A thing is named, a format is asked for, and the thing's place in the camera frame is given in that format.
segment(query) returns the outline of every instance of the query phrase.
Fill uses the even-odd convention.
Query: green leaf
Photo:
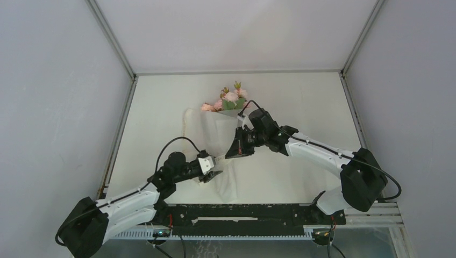
[[[222,107],[223,107],[223,110],[228,110],[229,107],[228,107],[228,102],[227,100],[222,100]]]
[[[244,98],[239,98],[238,101],[236,102],[236,107],[234,109],[242,109],[244,107],[246,99]]]
[[[236,107],[236,103],[228,101],[228,109],[234,109]]]

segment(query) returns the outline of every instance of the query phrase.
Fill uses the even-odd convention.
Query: flower bouquet
[[[219,112],[224,110],[242,109],[247,104],[247,91],[241,89],[241,83],[234,84],[234,91],[230,92],[229,88],[224,87],[221,90],[220,99],[214,105],[204,103],[201,110]]]

